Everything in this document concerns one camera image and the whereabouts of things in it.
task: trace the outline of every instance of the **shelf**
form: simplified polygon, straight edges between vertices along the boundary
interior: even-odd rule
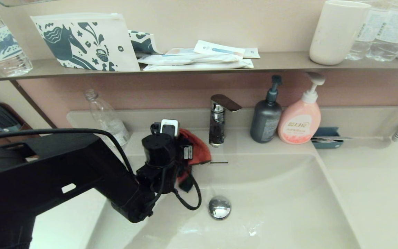
[[[398,59],[381,63],[370,59],[359,61],[345,60],[336,66],[324,66],[312,62],[308,52],[268,52],[260,53],[261,59],[253,59],[254,68],[206,71],[150,71],[109,72],[74,69],[61,66],[56,59],[33,61],[33,69],[27,74],[16,77],[2,77],[1,80],[39,79],[48,77],[111,76],[132,74],[218,74],[218,73],[256,73],[275,71],[334,71],[334,70],[398,70]]]

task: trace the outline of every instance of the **white device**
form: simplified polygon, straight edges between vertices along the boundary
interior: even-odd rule
[[[174,137],[178,137],[179,121],[175,119],[163,119],[161,121],[160,133],[173,134]]]

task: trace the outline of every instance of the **dark gray pump bottle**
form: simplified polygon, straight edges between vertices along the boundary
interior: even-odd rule
[[[273,86],[267,92],[267,98],[256,104],[251,123],[250,135],[254,141],[261,144],[273,139],[282,114],[282,108],[276,102],[277,86],[282,84],[282,78],[279,75],[273,75],[272,81]]]

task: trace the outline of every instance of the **pink wall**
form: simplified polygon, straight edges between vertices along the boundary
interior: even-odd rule
[[[398,71],[330,71],[318,88],[320,106],[398,105]],[[272,73],[177,74],[65,77],[20,80],[20,85],[58,126],[69,127],[70,110],[88,109],[82,92],[98,90],[116,109],[206,108],[210,96],[223,93],[243,107],[265,98]],[[278,102],[288,106],[311,83],[303,72],[280,73]]]

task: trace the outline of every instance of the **horse illustration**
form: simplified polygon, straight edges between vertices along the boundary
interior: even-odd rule
[[[62,28],[55,27],[53,30],[45,32],[44,41],[46,41],[47,46],[49,46],[56,58],[63,61],[70,61],[76,65],[82,66],[84,69],[96,70],[89,62],[72,53],[71,44],[79,48],[84,54],[87,54],[87,50],[73,35],[70,27],[67,29],[62,25]]]
[[[4,37],[2,41],[0,41],[0,55],[1,55],[1,53],[3,53],[3,55],[4,55],[4,53],[6,52],[6,50],[9,47],[11,47],[13,45],[17,45],[17,44],[18,43],[13,38],[12,34],[6,35],[6,37]]]

